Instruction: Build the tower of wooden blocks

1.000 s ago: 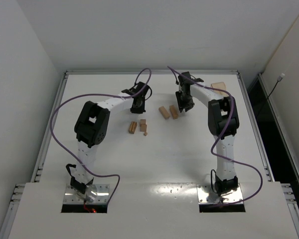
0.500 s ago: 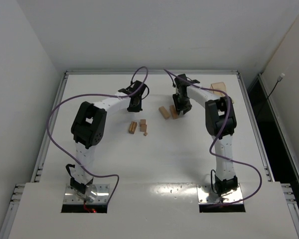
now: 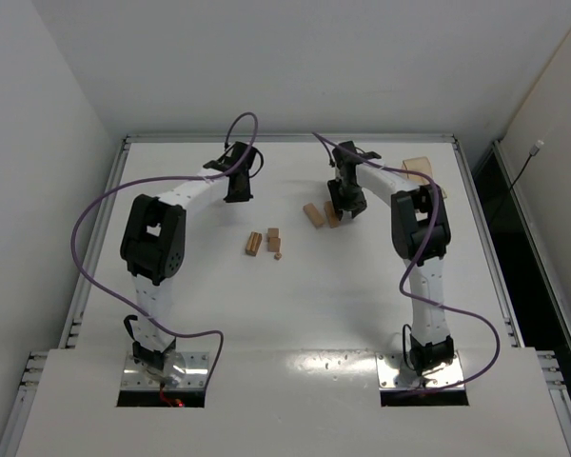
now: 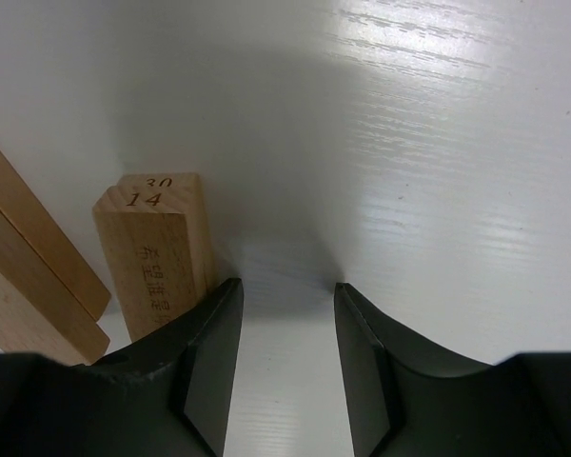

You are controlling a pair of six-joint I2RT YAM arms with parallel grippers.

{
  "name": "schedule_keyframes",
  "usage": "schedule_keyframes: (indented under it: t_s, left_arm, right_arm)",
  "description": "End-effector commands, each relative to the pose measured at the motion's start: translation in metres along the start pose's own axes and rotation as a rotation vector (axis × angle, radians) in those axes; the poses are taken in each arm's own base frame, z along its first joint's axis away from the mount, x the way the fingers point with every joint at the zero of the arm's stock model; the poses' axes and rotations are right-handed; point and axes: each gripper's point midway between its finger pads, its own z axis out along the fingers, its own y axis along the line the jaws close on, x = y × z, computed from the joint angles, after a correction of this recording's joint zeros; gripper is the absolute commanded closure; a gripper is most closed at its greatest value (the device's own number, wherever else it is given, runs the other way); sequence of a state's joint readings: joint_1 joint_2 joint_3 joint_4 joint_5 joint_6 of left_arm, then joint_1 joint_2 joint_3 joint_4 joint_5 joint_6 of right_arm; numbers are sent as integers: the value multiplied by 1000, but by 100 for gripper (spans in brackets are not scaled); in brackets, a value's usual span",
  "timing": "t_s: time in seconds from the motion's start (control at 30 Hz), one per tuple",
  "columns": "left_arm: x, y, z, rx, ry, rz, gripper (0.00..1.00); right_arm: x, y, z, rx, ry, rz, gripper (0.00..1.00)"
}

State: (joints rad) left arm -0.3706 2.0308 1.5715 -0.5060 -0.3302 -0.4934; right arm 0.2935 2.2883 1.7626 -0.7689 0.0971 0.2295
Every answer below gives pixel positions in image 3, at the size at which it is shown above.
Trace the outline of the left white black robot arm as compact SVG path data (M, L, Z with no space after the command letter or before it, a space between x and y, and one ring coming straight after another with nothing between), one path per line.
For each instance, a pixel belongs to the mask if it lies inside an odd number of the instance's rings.
M134 360L149 371L167 376L174 357L176 337L156 324L172 307L172 278L184 263L188 220L218 201L251 200L251 169L263 158L256 148L236 142L205 163L192 181L133 200L120 255L132 276L140 311L125 324Z

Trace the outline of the plain wood cube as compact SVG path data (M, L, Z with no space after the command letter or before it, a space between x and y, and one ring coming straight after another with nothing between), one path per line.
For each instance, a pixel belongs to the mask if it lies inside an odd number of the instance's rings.
M279 252L281 248L281 239L279 237L270 237L268 239L267 248L270 252Z

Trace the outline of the plain long wood block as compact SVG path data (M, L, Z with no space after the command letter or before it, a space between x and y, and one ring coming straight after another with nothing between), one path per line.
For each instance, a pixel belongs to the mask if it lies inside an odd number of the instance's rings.
M248 256L253 256L250 252L250 248L251 248L251 235L254 231L252 231L246 241L246 247L245 247L245 254Z

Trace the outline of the engraved long wood block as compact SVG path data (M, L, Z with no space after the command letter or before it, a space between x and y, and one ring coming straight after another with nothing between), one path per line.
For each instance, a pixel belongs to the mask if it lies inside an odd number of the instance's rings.
M340 219L331 201L326 201L324 203L324 211L326 221L331 229L334 229L340 225Z
M303 206L303 211L306 217L314 228L319 229L325 225L325 219L314 204L308 203Z

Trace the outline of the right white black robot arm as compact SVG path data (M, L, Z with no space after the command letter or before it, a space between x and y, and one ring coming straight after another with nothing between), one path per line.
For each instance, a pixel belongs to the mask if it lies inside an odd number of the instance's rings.
M400 286L409 286L402 294L411 299L413 308L404 361L419 375L450 363L454 342L442 309L442 274L451 230L441 189L386 167L379 154L360 152L351 141L334 147L330 166L335 177L327 187L337 218L346 213L356 218L365 211L366 191L390 209L392 245L405 264Z

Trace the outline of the orange translucent plastic box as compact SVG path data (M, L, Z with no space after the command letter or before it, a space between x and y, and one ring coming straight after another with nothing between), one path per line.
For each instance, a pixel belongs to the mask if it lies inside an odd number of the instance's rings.
M433 170L427 157L409 158L402 161L404 178L419 186L429 186L433 179Z

